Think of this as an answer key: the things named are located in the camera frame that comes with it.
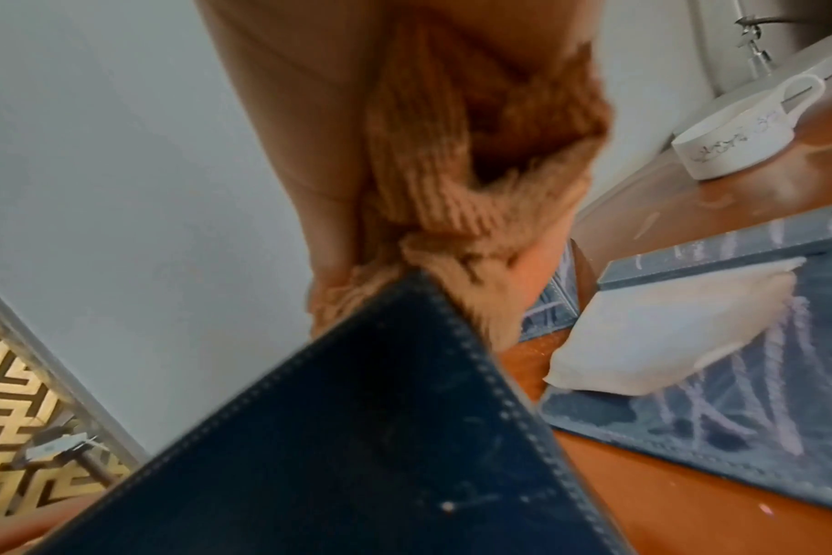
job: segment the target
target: geometric patterned rug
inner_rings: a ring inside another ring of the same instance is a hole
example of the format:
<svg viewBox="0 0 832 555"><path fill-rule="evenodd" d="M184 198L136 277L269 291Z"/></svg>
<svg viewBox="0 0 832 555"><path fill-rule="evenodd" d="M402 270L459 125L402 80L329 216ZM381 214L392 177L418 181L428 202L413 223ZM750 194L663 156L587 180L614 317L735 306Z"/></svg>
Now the geometric patterned rug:
<svg viewBox="0 0 832 555"><path fill-rule="evenodd" d="M25 468L11 465L16 451L63 409L57 395L0 338L0 517L104 489L75 462L48 458ZM112 474L130 474L107 450L94 448L92 454Z"/></svg>

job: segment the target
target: white ceramic mug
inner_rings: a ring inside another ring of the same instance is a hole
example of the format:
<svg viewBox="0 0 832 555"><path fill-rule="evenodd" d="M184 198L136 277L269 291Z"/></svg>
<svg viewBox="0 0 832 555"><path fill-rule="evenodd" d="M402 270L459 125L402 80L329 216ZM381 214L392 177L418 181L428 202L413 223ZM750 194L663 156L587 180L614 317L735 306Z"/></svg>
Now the white ceramic mug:
<svg viewBox="0 0 832 555"><path fill-rule="evenodd" d="M782 107L784 92L798 81L812 89L790 112ZM672 141L684 167L694 179L714 179L760 164L794 140L797 120L825 93L825 82L807 73L778 87L753 94L722 108Z"/></svg>

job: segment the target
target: orange brown tabletop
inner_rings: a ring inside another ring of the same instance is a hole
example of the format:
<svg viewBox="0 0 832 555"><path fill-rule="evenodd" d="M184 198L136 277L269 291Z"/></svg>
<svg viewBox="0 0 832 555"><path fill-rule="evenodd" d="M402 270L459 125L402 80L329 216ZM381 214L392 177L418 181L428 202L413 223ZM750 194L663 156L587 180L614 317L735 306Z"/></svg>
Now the orange brown tabletop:
<svg viewBox="0 0 832 555"><path fill-rule="evenodd" d="M667 151L575 223L581 306L607 262L832 204L832 79L795 142L749 170L698 184ZM502 364L529 397L544 390L562 331ZM832 554L832 511L556 431L584 480L643 555Z"/></svg>

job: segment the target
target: white paper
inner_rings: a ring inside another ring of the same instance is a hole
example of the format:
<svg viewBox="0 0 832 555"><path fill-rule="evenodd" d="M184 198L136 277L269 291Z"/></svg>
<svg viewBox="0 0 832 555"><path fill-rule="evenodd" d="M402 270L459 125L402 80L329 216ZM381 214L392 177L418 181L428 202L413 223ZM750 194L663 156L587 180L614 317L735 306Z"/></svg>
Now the white paper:
<svg viewBox="0 0 832 555"><path fill-rule="evenodd" d="M749 344L782 316L805 258L597 293L544 378L563 390L647 395Z"/></svg>

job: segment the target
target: brown cloth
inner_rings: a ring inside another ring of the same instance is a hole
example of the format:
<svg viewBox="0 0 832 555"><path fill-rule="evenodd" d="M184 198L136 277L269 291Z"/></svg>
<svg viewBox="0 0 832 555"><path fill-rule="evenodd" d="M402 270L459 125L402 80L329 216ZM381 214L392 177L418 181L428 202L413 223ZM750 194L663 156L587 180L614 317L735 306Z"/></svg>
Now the brown cloth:
<svg viewBox="0 0 832 555"><path fill-rule="evenodd" d="M577 208L610 122L589 45L524 75L437 20L399 22L366 109L364 263L314 299L314 333L422 268L491 348L515 344L509 265Z"/></svg>

